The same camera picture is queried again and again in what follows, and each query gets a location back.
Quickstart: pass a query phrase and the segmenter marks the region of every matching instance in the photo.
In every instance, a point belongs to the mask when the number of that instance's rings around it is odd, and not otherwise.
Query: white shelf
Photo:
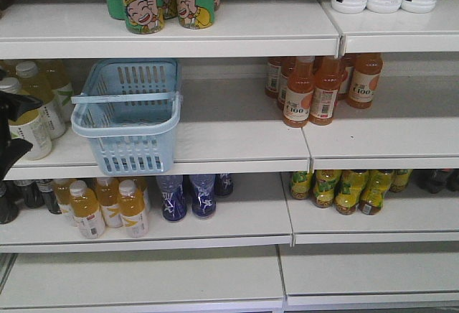
[[[458,243],[280,247],[288,310],[459,304]]]
[[[287,127],[263,79],[188,80],[168,174],[279,172],[309,167],[301,129]],[[89,141],[70,127],[43,159],[21,159],[10,179],[100,177]]]
[[[234,192],[217,197],[217,210],[208,220],[194,216],[189,201],[185,218],[170,223],[162,216],[161,195],[151,178],[153,206],[149,232],[142,238],[129,238],[122,228],[106,228],[100,238],[88,240],[45,207],[21,207],[18,218],[0,228],[0,249],[50,253],[290,244],[292,230],[279,174],[236,174],[234,181]]]
[[[36,313],[262,312],[282,304],[274,246],[20,254],[0,296],[0,309]]]
[[[303,132],[314,169],[459,168],[457,77],[381,77],[373,105],[340,101]]]
[[[222,0],[210,28],[166,20],[136,35],[105,0],[16,0],[0,23],[0,58],[335,55],[339,34],[316,0]]]
[[[319,0],[340,35],[340,52],[444,52],[459,51],[458,0],[437,0],[435,9],[415,14],[399,9],[378,14],[368,9],[343,14],[330,0]]]
[[[432,195],[412,180],[405,191],[388,192],[378,214],[368,216],[357,210],[345,216],[334,207],[316,207],[312,193],[307,200],[293,199],[288,180],[284,173],[295,245],[459,241],[458,192],[443,190]]]

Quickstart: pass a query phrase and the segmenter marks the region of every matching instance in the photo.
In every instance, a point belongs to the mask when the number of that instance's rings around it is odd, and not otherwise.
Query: dark bottle
[[[24,204],[30,208],[41,207],[44,204],[42,194],[38,190],[37,183],[33,180],[14,180],[14,184],[24,198]]]

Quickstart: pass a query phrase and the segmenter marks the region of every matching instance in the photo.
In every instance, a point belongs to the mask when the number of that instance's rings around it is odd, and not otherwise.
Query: light blue basket
[[[72,128],[88,137],[106,175],[147,175],[172,167],[181,105],[176,60],[102,60],[72,102],[77,104]]]

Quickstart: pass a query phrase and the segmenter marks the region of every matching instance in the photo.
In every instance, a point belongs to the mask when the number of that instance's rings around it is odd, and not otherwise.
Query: juice bottle
[[[368,108],[372,105],[381,70],[382,58],[380,53],[362,53],[357,57],[354,76],[346,99],[350,106]]]
[[[282,67],[282,57],[268,58],[268,81],[265,86],[265,93],[270,98],[276,99],[279,94],[279,77]]]
[[[70,121],[73,105],[70,98],[73,87],[61,60],[37,60],[39,69],[44,72],[57,98],[64,121]]]
[[[52,183],[52,189],[55,192],[57,204],[59,205],[62,215],[70,225],[76,226],[77,223],[73,218],[74,213],[72,206],[70,205],[70,185],[77,180],[74,178],[54,179]]]
[[[328,125],[333,120],[338,89],[341,84],[341,60],[326,56],[315,74],[315,85],[309,121],[317,125]]]
[[[105,224],[111,228],[119,228],[123,225],[118,205],[119,182],[113,177],[99,177],[96,179],[95,196],[102,209]]]
[[[51,139],[56,139],[63,135],[65,123],[61,116],[59,103],[44,73],[39,72],[35,62],[26,61],[16,66],[16,74],[25,91],[43,101],[43,106],[39,110],[46,122]]]
[[[133,180],[124,180],[120,183],[118,204],[127,234],[132,238],[147,234],[148,218],[145,202]]]
[[[288,78],[283,120],[293,128],[308,122],[315,82],[313,64],[314,57],[297,57],[295,69]]]
[[[95,193],[86,183],[77,180],[70,185],[70,205],[77,227],[85,238],[96,239],[105,231],[105,222]]]

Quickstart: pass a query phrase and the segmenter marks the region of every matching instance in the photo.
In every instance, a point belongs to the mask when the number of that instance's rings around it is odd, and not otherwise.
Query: orange juice bottle
[[[297,57],[295,69],[288,78],[284,105],[284,123],[293,128],[305,126],[314,90],[314,56]]]
[[[133,180],[124,180],[120,183],[118,204],[127,234],[132,238],[147,234],[148,218],[145,202]]]
[[[341,60],[325,56],[314,75],[315,86],[309,121],[317,125],[328,125],[333,120],[336,97],[341,84]]]
[[[105,222],[94,191],[88,189],[82,180],[77,180],[70,185],[70,194],[70,205],[81,234],[88,239],[101,236],[105,231]]]
[[[357,57],[346,102],[354,108],[372,105],[374,91],[382,70],[381,53],[362,53]]]

